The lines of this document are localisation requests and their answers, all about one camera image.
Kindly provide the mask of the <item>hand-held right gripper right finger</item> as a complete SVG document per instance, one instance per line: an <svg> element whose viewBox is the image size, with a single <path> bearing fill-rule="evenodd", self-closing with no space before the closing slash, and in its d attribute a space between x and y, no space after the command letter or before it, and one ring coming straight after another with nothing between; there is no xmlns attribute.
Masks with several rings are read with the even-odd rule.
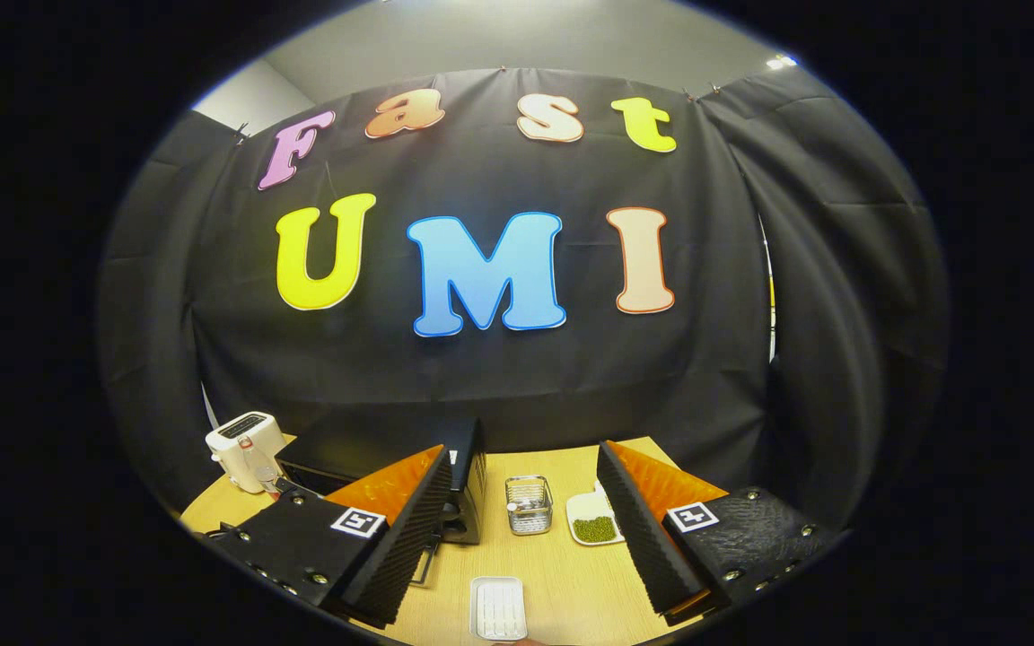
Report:
<svg viewBox="0 0 1034 646"><path fill-rule="evenodd" d="M653 612L672 626L768 596L840 539L765 488L725 491L616 441L599 447L598 479Z"/></svg>

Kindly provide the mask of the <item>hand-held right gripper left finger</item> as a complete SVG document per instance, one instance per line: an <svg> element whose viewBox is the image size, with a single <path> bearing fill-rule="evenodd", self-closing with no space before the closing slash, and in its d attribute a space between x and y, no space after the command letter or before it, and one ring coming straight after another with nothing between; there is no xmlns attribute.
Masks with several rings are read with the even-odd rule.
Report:
<svg viewBox="0 0 1034 646"><path fill-rule="evenodd" d="M394 623L451 490L446 447L325 495L283 478L276 487L274 502L221 522L208 546L285 596L378 629Z"/></svg>

